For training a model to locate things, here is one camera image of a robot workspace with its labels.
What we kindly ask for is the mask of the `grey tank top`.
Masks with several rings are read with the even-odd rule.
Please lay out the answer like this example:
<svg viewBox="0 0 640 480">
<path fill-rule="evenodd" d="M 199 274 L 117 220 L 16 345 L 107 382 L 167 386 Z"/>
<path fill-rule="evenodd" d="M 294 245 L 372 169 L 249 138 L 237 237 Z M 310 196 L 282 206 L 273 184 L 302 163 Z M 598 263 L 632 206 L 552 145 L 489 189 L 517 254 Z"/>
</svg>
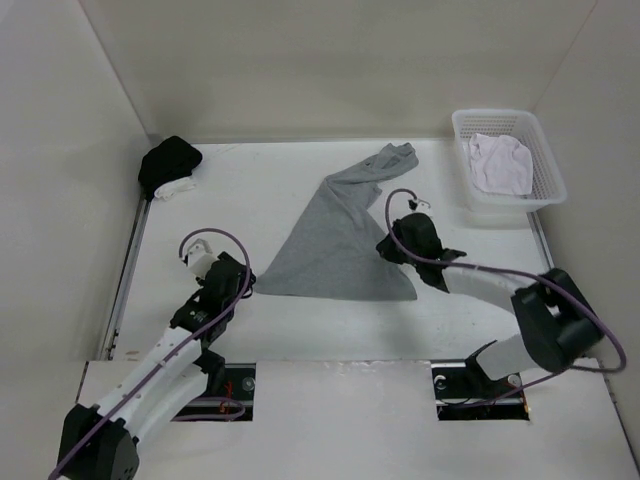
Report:
<svg viewBox="0 0 640 480">
<path fill-rule="evenodd" d="M 369 208 L 382 193 L 381 182 L 418 165 L 411 144 L 388 144 L 325 177 L 254 291 L 346 301 L 416 300 L 411 280 L 377 252 L 385 233 Z"/>
</svg>

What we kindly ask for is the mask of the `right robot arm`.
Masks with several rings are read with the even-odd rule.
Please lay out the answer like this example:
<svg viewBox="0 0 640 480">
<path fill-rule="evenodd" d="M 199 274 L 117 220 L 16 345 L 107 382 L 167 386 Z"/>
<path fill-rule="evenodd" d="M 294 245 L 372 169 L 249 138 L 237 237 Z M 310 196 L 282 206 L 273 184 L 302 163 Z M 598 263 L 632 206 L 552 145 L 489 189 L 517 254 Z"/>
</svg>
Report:
<svg viewBox="0 0 640 480">
<path fill-rule="evenodd" d="M 487 395 L 500 380 L 525 370 L 567 370 L 604 337 L 593 320 L 566 299 L 570 294 L 584 302 L 566 272 L 552 269 L 539 280 L 523 282 L 513 274 L 465 268 L 466 253 L 445 248 L 433 221 L 423 213 L 394 221 L 376 250 L 388 262 L 412 266 L 430 287 L 472 297 L 515 317 L 517 334 L 492 341 L 465 359 L 464 384 L 475 395 Z"/>
</svg>

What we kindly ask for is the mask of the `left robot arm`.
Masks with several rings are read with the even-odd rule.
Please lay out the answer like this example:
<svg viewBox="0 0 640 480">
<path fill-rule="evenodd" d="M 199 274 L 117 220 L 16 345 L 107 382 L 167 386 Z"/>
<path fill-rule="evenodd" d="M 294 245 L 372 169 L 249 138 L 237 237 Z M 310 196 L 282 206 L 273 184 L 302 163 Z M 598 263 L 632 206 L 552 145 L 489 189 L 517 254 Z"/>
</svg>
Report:
<svg viewBox="0 0 640 480">
<path fill-rule="evenodd" d="M 144 442 L 190 401 L 223 390 L 225 360 L 210 347 L 254 281 L 248 266 L 219 254 L 134 370 L 100 401 L 68 412 L 51 478 L 134 478 Z"/>
</svg>

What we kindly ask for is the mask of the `white folded tank top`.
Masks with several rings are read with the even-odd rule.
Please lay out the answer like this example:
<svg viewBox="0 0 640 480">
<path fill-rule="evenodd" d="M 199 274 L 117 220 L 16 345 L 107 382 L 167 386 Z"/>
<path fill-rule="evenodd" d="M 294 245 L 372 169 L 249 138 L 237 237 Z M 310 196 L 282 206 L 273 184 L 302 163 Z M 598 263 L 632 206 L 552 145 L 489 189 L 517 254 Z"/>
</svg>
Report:
<svg viewBox="0 0 640 480">
<path fill-rule="evenodd" d="M 158 200 L 169 201 L 176 195 L 193 190 L 196 187 L 197 182 L 193 177 L 183 177 L 161 185 L 154 191 L 153 197 Z"/>
</svg>

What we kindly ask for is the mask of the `pale pink tank top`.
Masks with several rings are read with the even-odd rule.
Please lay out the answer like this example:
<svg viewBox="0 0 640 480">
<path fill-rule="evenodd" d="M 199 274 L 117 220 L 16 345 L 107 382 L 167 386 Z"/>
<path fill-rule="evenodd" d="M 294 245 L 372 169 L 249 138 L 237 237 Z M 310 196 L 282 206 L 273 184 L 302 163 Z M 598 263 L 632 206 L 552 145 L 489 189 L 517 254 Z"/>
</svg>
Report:
<svg viewBox="0 0 640 480">
<path fill-rule="evenodd" d="M 487 194 L 525 196 L 533 190 L 533 157 L 509 135 L 474 133 L 468 141 L 471 178 Z"/>
</svg>

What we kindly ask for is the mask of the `black folded tank top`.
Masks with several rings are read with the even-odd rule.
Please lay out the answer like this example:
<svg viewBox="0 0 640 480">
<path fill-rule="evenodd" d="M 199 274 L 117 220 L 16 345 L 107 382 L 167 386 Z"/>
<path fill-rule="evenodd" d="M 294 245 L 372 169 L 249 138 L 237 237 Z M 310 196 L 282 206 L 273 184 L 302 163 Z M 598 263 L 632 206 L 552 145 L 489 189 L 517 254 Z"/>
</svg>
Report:
<svg viewBox="0 0 640 480">
<path fill-rule="evenodd" d="M 144 199 L 151 201 L 158 188 L 190 176 L 202 159 L 202 153 L 179 136 L 163 140 L 142 158 L 137 179 Z"/>
</svg>

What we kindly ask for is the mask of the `white plastic basket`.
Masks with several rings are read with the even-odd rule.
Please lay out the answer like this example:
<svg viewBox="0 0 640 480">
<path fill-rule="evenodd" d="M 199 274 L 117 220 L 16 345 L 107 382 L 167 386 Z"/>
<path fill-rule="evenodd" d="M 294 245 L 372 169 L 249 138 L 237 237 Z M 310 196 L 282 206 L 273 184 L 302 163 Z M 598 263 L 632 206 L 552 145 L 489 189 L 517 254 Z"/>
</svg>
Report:
<svg viewBox="0 0 640 480">
<path fill-rule="evenodd" d="M 452 114 L 452 125 L 470 210 L 491 215 L 520 214 L 534 212 L 566 200 L 567 192 L 561 174 L 541 126 L 533 114 L 509 109 L 457 110 Z M 468 156 L 468 141 L 474 133 L 491 137 L 509 135 L 529 148 L 534 170 L 531 194 L 487 194 L 475 187 Z"/>
</svg>

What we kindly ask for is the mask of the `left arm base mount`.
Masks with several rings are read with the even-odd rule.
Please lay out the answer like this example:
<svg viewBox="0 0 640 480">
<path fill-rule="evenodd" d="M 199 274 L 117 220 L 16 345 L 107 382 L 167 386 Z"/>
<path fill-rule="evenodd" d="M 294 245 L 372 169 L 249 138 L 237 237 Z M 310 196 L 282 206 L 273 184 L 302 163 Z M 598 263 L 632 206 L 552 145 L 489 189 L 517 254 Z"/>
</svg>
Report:
<svg viewBox="0 0 640 480">
<path fill-rule="evenodd" d="M 252 421 L 256 377 L 255 363 L 227 364 L 217 387 L 208 386 L 176 414 L 174 421 Z"/>
</svg>

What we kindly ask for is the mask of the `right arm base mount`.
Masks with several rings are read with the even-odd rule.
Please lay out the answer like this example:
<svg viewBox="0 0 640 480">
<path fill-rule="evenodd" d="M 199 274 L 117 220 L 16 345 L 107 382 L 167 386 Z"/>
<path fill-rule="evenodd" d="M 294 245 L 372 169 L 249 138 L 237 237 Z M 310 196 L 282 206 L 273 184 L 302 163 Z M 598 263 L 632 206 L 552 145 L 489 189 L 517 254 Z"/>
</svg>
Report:
<svg viewBox="0 0 640 480">
<path fill-rule="evenodd" d="M 518 373 L 490 379 L 477 362 L 480 350 L 466 359 L 431 364 L 436 414 L 441 421 L 528 421 L 529 412 Z"/>
</svg>

